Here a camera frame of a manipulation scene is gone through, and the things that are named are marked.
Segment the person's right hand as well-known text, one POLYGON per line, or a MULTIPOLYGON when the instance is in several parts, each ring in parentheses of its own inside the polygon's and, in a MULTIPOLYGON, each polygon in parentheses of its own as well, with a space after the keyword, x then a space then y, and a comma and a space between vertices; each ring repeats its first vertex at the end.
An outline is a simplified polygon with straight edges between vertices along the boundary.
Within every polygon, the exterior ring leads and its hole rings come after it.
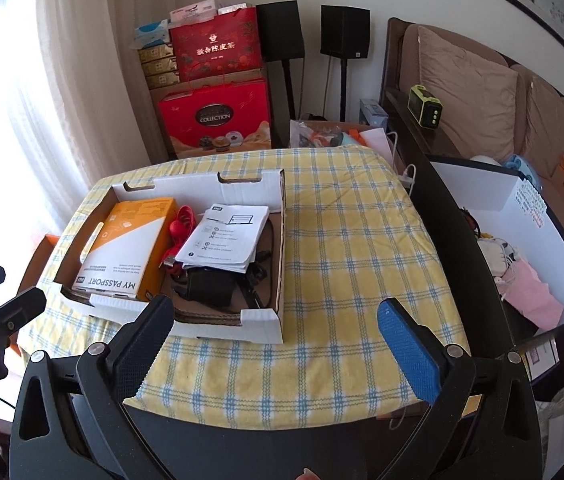
POLYGON ((305 468, 296 480, 320 480, 320 478, 309 468, 305 468))

